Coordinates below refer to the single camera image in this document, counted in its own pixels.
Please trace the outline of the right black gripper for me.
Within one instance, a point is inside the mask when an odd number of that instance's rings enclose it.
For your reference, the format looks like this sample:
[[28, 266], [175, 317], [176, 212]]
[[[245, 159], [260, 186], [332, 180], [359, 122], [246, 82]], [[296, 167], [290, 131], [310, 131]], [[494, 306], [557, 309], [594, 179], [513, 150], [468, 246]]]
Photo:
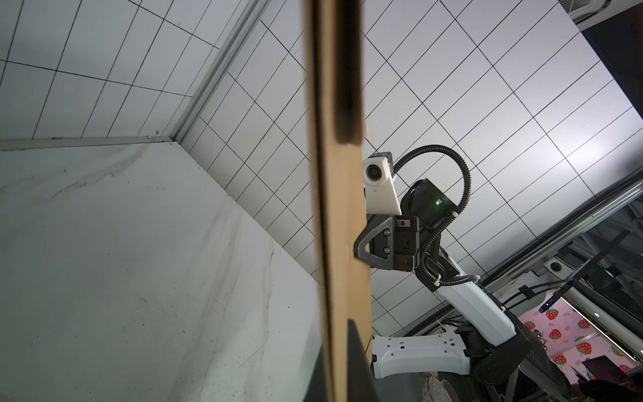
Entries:
[[419, 224], [413, 215], [368, 215], [367, 225], [354, 242], [354, 257], [368, 266], [413, 271], [420, 249]]

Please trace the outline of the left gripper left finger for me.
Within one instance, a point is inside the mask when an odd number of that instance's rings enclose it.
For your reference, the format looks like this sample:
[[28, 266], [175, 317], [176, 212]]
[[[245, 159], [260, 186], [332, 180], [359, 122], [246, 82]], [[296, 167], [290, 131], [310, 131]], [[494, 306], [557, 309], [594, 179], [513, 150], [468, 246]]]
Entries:
[[324, 358], [320, 348], [311, 380], [303, 399], [304, 402], [324, 402]]

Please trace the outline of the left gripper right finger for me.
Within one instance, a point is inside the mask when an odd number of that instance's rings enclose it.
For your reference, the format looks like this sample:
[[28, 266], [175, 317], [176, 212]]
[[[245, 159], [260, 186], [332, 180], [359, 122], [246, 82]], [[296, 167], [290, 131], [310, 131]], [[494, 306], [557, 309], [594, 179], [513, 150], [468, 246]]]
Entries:
[[379, 401], [374, 378], [353, 319], [348, 320], [348, 402]]

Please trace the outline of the kraft file bag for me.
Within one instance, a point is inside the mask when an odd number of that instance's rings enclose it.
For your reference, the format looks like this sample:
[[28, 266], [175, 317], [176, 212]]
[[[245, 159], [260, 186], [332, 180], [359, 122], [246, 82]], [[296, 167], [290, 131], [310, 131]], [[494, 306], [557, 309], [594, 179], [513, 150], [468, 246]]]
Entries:
[[371, 269], [353, 244], [366, 226], [358, 1], [306, 1], [309, 137], [323, 313], [326, 399], [348, 401], [348, 320], [369, 362]]

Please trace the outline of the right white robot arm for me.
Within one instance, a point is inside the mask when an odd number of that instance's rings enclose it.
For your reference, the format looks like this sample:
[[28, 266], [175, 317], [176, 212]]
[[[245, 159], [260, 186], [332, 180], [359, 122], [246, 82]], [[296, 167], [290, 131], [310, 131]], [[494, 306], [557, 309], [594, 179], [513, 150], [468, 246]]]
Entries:
[[[403, 199], [395, 179], [412, 159], [427, 153], [451, 158], [463, 178], [463, 192], [453, 203], [428, 179], [417, 181]], [[497, 298], [465, 273], [440, 248], [442, 232], [463, 212], [471, 197], [472, 177], [463, 157], [449, 147], [418, 147], [399, 160], [390, 152], [363, 162], [367, 225], [356, 239], [355, 257], [380, 271], [411, 272], [429, 291], [446, 300], [465, 319], [453, 330], [413, 338], [376, 336], [373, 376], [436, 373], [455, 375], [475, 387], [512, 385], [519, 372], [533, 372], [534, 382], [559, 400], [570, 400], [569, 380], [548, 359], [535, 334]]]

